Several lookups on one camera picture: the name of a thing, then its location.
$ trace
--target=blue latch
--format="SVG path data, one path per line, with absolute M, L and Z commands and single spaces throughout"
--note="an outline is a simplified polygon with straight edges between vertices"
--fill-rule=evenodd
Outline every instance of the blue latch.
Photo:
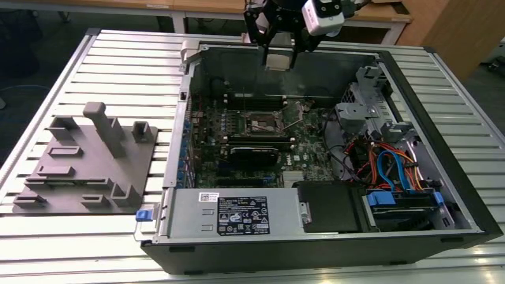
M 433 193 L 433 196 L 435 196 L 436 203 L 439 205 L 443 205 L 444 204 L 444 196 L 443 196 L 443 194 L 439 191 L 436 191 Z
M 137 210 L 135 214 L 135 219 L 137 222 L 151 222 L 152 221 L 152 210 Z
M 369 205 L 395 205 L 395 197 L 391 191 L 375 191 L 367 195 L 367 200 L 369 201 Z

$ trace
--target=metal bracket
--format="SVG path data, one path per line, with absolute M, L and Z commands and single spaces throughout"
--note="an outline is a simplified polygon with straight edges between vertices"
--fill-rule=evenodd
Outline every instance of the metal bracket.
M 384 140 L 388 143 L 397 143 L 405 137 L 405 134 L 412 129 L 412 127 L 412 124 L 408 122 L 384 123 L 383 127 L 380 128 Z
M 187 64 L 188 58 L 199 53 L 200 40 L 185 40 L 181 46 L 181 60 Z

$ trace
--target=wooden table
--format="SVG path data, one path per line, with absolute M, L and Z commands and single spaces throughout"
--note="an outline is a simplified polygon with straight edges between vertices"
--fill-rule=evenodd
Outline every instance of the wooden table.
M 167 16 L 183 34 L 188 18 L 243 20 L 244 0 L 0 0 L 0 8 Z M 344 25 L 388 29 L 383 44 L 393 45 L 409 22 L 391 5 L 368 4 Z

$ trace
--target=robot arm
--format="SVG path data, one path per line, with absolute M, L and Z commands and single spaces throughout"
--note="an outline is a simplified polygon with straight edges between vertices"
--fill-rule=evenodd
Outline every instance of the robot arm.
M 277 33 L 293 35 L 295 46 L 289 68 L 297 54 L 313 51 L 328 33 L 340 31 L 344 20 L 371 0 L 251 0 L 245 2 L 245 25 L 251 42 L 264 48 L 263 65 L 268 47 Z

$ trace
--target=table leg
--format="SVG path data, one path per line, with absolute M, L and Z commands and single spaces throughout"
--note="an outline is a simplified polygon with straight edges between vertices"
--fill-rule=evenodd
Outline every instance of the table leg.
M 172 12 L 173 30 L 176 34 L 184 34 L 185 28 L 185 15 L 184 12 Z
M 61 11 L 59 11 L 57 15 L 60 16 L 61 22 L 64 22 L 65 24 L 68 22 L 71 22 L 71 13 L 69 12 L 61 12 Z
M 383 38 L 381 44 L 393 46 L 397 42 L 397 39 L 400 38 L 400 35 L 401 35 L 401 32 L 404 31 L 405 26 L 407 26 L 407 23 L 404 22 L 393 23 L 392 28 L 388 30 L 387 35 Z

